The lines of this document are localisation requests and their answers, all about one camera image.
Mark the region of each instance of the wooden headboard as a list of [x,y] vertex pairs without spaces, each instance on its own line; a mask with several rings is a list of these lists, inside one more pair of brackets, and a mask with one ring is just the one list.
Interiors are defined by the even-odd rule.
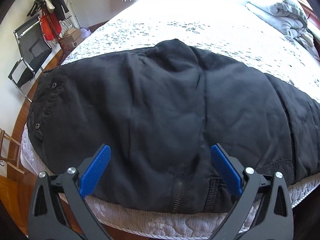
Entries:
[[[311,8],[307,0],[298,1],[301,4],[304,12],[306,13],[308,20],[312,22],[320,30],[320,20],[317,18],[316,14],[314,13],[313,9]],[[314,44],[318,53],[320,54],[320,39],[314,37]]]

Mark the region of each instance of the mesh chair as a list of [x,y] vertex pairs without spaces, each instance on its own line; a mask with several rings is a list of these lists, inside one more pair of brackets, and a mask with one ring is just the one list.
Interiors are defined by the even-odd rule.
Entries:
[[[28,81],[31,81],[39,69],[43,72],[42,64],[51,54],[52,47],[43,36],[39,14],[26,21],[16,29],[13,34],[18,43],[21,59],[15,63],[8,78],[11,79],[21,93],[31,102],[30,98],[22,92],[21,87]],[[23,71],[18,82],[15,82],[12,74],[22,61],[27,68]]]

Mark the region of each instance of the red bag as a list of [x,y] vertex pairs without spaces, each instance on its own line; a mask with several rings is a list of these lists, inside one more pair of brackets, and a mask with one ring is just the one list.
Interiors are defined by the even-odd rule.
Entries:
[[[49,14],[49,17],[51,19],[51,22],[52,22],[57,34],[59,35],[61,33],[62,28],[61,28],[61,25],[60,25],[58,19],[56,18],[54,13]],[[44,38],[47,41],[54,40],[55,37],[54,37],[52,30],[50,28],[48,18],[44,12],[43,12],[42,17],[40,18],[40,21],[41,21],[41,27],[42,27],[42,32],[44,34]]]

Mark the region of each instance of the white wall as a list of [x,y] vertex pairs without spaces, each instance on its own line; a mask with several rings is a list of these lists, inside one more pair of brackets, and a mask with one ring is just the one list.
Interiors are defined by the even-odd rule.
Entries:
[[[8,74],[10,73],[14,64],[20,59],[20,53],[17,42],[13,35],[13,31],[30,18],[26,15],[30,10],[33,1],[34,0],[16,0],[0,25],[0,127],[9,135],[12,134],[18,113],[25,99],[21,92],[8,78]],[[44,62],[43,66],[46,66],[60,49],[59,45],[55,45],[52,42],[50,42],[50,45],[53,48],[53,52]],[[19,74],[22,73],[24,68],[25,65],[21,63],[17,68],[16,73],[13,75],[15,80],[19,79]],[[35,80],[36,79],[23,85],[22,90],[25,93],[28,93]],[[4,140],[2,156],[6,157],[7,150],[8,143],[6,140]],[[1,175],[6,176],[6,170],[6,166],[0,166]]]
[[122,0],[71,0],[81,26],[92,25],[110,20],[133,2]]

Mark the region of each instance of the metal screw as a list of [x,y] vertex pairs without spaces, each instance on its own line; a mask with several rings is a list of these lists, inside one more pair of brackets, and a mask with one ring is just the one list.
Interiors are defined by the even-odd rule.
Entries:
[[75,168],[75,167],[70,167],[70,168],[67,170],[67,172],[68,172],[69,174],[74,174],[74,173],[76,172],[76,168]]
[[277,178],[279,178],[279,179],[281,179],[281,178],[283,177],[282,173],[279,172],[279,171],[276,172],[276,176],[277,176]]
[[253,174],[253,173],[254,173],[254,169],[251,168],[251,167],[247,167],[247,168],[245,169],[245,172],[248,173],[248,174]]
[[39,176],[39,178],[45,177],[45,171],[41,171],[38,176]]

